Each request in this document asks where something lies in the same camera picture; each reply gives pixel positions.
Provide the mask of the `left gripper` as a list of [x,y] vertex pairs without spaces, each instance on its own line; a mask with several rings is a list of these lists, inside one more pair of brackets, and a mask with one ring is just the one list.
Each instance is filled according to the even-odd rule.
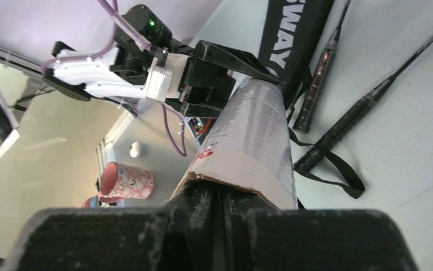
[[190,59],[179,98],[184,117],[218,118],[226,106],[235,78],[228,69],[275,85],[282,85],[254,54],[201,40]]

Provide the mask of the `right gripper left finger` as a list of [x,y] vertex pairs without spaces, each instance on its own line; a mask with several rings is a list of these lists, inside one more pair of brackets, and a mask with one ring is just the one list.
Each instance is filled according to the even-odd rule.
[[43,209],[2,270],[194,270],[179,216],[158,208]]

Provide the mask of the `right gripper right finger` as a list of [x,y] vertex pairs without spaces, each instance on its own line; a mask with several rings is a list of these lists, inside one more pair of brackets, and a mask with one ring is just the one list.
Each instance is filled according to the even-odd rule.
[[251,209],[226,221],[230,270],[418,269],[395,222],[374,209]]

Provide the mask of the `white shuttlecock tube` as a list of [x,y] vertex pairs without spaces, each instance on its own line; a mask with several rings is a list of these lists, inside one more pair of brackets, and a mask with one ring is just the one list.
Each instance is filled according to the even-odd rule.
[[210,181],[261,196],[279,209],[297,209],[290,136],[281,90],[250,79],[221,111],[175,188]]

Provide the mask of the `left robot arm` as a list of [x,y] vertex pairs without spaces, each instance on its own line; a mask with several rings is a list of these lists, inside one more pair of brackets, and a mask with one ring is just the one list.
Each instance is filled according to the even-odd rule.
[[77,51],[58,41],[42,66],[44,81],[70,98],[125,107],[133,99],[151,100],[184,117],[215,119],[235,85],[231,72],[282,83],[252,53],[204,40],[195,47],[176,40],[146,5],[123,15],[115,2],[100,5],[114,23],[111,42],[99,51]]

